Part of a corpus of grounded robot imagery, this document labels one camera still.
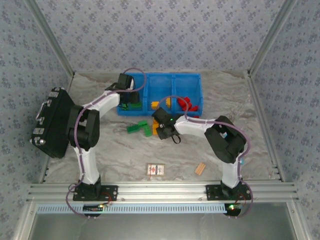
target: metal corner post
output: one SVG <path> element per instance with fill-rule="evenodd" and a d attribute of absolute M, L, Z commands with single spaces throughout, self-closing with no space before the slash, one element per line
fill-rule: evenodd
<path fill-rule="evenodd" d="M 42 33 L 44 34 L 46 40 L 50 44 L 54 54 L 57 56 L 59 62 L 61 63 L 62 67 L 64 68 L 65 72 L 67 73 L 70 81 L 74 76 L 73 69 L 64 54 L 63 50 L 61 49 L 54 33 L 52 32 L 51 28 L 49 27 L 45 16 L 41 12 L 39 5 L 37 4 L 36 0 L 24 0 L 25 4 L 29 8 L 31 14 L 35 22 L 38 24 L 39 28 L 41 29 Z"/>
<path fill-rule="evenodd" d="M 267 32 L 258 52 L 256 53 L 251 66 L 249 68 L 250 76 L 253 77 L 262 62 L 264 61 L 267 53 L 269 52 L 270 48 L 272 47 L 278 33 L 282 29 L 283 25 L 285 24 L 289 14 L 291 13 L 292 9 L 296 5 L 298 0 L 284 0 L 278 14 L 276 15 L 269 31 Z"/>

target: yellow block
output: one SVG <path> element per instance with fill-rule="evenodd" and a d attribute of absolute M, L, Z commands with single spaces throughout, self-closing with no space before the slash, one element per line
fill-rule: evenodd
<path fill-rule="evenodd" d="M 156 120 L 153 120 L 153 124 L 152 124 L 153 135 L 158 135 L 158 133 L 157 133 L 158 127 L 159 127 L 159 123 Z"/>
<path fill-rule="evenodd" d="M 168 97 L 166 100 L 165 100 L 165 104 L 168 108 L 171 108 L 171 98 Z"/>
<path fill-rule="evenodd" d="M 158 101 L 152 101 L 152 102 L 151 102 L 151 108 L 152 108 L 153 110 L 157 109 L 158 104 L 159 104 Z"/>
<path fill-rule="evenodd" d="M 153 133 L 153 135 L 158 135 L 157 128 L 152 128 L 152 133 Z"/>

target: red wire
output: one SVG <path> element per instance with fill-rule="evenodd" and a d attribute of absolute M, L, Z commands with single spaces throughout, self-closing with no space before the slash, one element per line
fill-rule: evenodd
<path fill-rule="evenodd" d="M 107 203 L 103 203 L 103 204 L 101 204 L 101 205 L 107 205 L 107 204 L 109 204 L 109 203 L 111 203 L 111 202 L 112 202 L 112 197 L 111 197 L 111 195 L 110 195 L 108 192 L 105 192 L 105 193 L 106 193 L 106 195 L 108 195 L 109 200 L 108 200 L 108 202 L 107 202 Z"/>
<path fill-rule="evenodd" d="M 245 195 L 243 195 L 242 193 L 239 193 L 239 195 L 243 197 L 243 199 L 244 199 L 244 205 L 243 206 L 245 206 L 246 203 L 247 203 L 247 199 L 246 199 Z"/>

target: handle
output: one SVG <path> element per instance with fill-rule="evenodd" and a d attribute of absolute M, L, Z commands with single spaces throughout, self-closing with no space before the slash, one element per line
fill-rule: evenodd
<path fill-rule="evenodd" d="M 36 120 L 36 121 L 41 122 L 41 121 L 44 120 L 44 118 L 39 117 L 39 116 L 40 116 L 42 110 L 44 109 L 44 106 L 47 104 L 47 106 L 50 107 L 51 102 L 52 102 L 52 100 L 49 99 L 49 100 L 47 100 L 47 101 L 44 101 L 44 102 L 41 104 L 40 109 L 39 109 L 38 113 L 37 113 L 36 116 L 35 116 L 35 120 Z"/>

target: black mounting plate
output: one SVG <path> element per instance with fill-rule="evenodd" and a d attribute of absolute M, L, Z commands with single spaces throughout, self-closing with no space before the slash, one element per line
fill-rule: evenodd
<path fill-rule="evenodd" d="M 107 202 L 109 200 L 109 195 L 111 201 L 117 201 L 118 196 L 118 186 L 117 185 L 101 185 L 100 194 L 96 199 L 88 199 L 78 187 L 75 188 L 73 193 L 73 201 L 95 201 L 95 202 Z"/>
<path fill-rule="evenodd" d="M 223 193 L 221 184 L 206 185 L 205 192 L 206 192 L 206 199 L 208 201 L 223 201 L 223 200 L 241 201 L 241 200 L 244 200 L 243 196 L 245 197 L 245 200 L 251 200 L 249 189 L 245 184 L 239 184 L 236 187 L 236 191 L 234 192 L 234 194 L 230 197 L 227 197 Z"/>

